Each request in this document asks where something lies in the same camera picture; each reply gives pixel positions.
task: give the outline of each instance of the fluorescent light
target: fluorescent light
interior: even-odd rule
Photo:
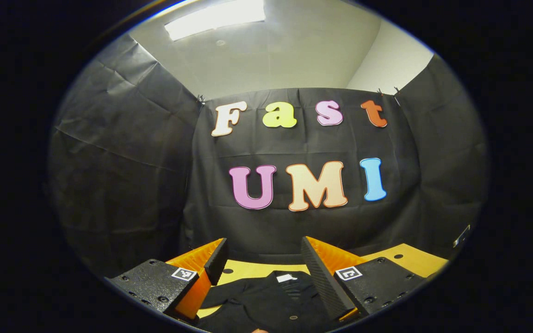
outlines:
[[[165,25],[165,28],[172,40],[179,40],[227,25],[264,20],[263,0],[235,0],[180,17]]]

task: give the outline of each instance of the black curtain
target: black curtain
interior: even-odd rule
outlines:
[[[68,90],[51,133],[51,197],[69,244],[95,274],[176,255],[199,106],[128,35]]]
[[[343,114],[336,126],[322,126],[315,106],[335,101]],[[214,137],[216,107],[245,101],[246,111],[231,125],[232,133]],[[290,103],[297,124],[291,128],[262,123],[265,107]],[[361,104],[372,101],[387,126],[370,122]],[[407,118],[391,95],[350,89],[299,88],[240,93],[207,101],[192,140],[192,173],[184,210],[183,247],[198,247],[227,237],[230,258],[258,263],[300,264],[300,240],[311,236],[359,255],[401,243],[427,247],[427,225],[421,216],[421,170]],[[360,160],[379,158],[387,196],[364,200],[366,174]],[[306,164],[318,178],[324,163],[343,163],[342,186],[347,204],[321,204],[290,211],[292,181],[288,165]],[[260,197],[256,167],[274,165],[273,202],[267,208],[241,207],[234,199],[229,169],[247,167],[248,192]]]
[[[421,224],[429,246],[450,258],[468,225],[474,229],[489,189],[489,157],[479,112],[449,66],[437,55],[396,95],[419,152]]]

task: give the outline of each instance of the white wall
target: white wall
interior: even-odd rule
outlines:
[[[382,19],[372,48],[363,59],[347,89],[378,91],[394,95],[423,70],[433,51],[413,36]]]

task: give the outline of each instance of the wooden table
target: wooden table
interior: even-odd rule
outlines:
[[[396,259],[394,256],[399,254],[401,254],[402,257]],[[362,258],[367,261],[378,257],[386,257],[423,278],[427,278],[434,272],[437,272],[448,262],[446,259],[436,257],[435,255],[431,255],[406,244],[400,244],[393,248],[379,251],[378,253],[362,256]],[[243,261],[235,260],[228,260],[225,268],[229,268],[233,270],[233,272],[231,274],[222,274],[219,283],[217,283],[218,286],[241,278],[264,278],[273,271],[302,271],[307,274],[310,273],[305,265],[266,265],[245,263]],[[213,308],[201,308],[197,314],[202,318],[212,314],[218,308],[219,306],[214,306]]]

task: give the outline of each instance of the black shirt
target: black shirt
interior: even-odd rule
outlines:
[[[278,282],[291,274],[296,280]],[[305,272],[273,271],[263,278],[243,278],[210,289],[201,308],[222,305],[201,318],[197,327],[213,333],[324,332],[345,325],[330,320],[324,304]]]

